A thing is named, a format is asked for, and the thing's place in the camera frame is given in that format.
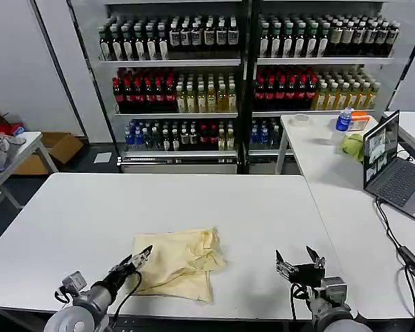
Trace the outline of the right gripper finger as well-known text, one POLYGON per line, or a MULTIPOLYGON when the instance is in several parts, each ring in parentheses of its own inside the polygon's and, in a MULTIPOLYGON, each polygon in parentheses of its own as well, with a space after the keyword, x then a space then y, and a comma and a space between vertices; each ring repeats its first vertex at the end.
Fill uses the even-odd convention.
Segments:
POLYGON ((309 246, 306 246, 306 250, 312 262, 314 263, 314 267, 324 269, 326 263, 325 257, 319 256, 318 253, 309 246))
POLYGON ((275 251, 275 265, 277 272, 284 279, 291 279, 298 273, 298 268, 285 261, 278 250, 275 251))

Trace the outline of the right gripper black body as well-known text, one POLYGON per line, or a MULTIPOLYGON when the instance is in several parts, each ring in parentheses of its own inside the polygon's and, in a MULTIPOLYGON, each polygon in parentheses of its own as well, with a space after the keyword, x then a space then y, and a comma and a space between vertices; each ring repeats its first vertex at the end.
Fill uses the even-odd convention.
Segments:
POLYGON ((295 272, 291 275, 291 283, 301 286, 316 288, 321 286, 325 276, 324 267, 316 267, 315 264, 295 265, 295 272))

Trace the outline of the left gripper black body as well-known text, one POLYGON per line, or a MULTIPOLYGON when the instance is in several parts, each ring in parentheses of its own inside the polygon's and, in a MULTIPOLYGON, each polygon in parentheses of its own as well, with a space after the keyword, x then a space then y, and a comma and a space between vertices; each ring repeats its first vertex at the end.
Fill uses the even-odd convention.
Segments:
POLYGON ((109 274, 104 278, 104 281, 114 289, 120 289, 125 280, 133 274, 133 264, 118 264, 113 267, 109 274))

